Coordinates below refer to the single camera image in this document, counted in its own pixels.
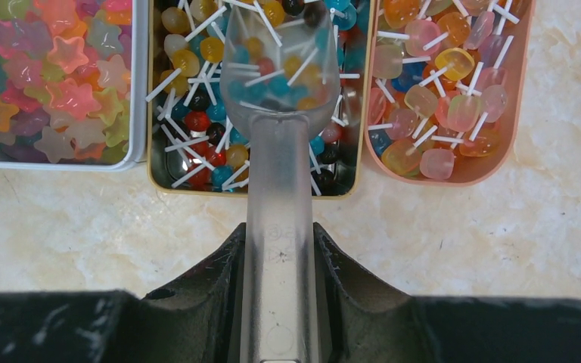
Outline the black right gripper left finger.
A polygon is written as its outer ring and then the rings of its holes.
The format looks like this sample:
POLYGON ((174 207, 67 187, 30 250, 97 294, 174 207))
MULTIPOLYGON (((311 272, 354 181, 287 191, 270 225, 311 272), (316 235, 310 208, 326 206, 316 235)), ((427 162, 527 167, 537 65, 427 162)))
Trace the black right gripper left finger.
POLYGON ((244 238, 144 297, 0 292, 0 362, 237 362, 244 238))

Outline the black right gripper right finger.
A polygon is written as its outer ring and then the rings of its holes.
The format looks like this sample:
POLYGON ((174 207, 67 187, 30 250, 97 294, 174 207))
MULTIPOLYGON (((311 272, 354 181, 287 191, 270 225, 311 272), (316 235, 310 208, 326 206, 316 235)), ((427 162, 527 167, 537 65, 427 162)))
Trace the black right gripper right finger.
POLYGON ((581 362, 581 300, 415 296, 314 224, 332 362, 581 362))

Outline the clear plastic scoop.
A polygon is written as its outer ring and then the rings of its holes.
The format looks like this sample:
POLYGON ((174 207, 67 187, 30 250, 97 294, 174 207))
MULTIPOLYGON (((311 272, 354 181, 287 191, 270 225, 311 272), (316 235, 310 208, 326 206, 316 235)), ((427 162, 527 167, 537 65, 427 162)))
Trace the clear plastic scoop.
POLYGON ((258 3, 233 5, 220 89, 250 143, 240 362, 321 359, 310 141, 341 94, 330 11, 275 26, 258 3))

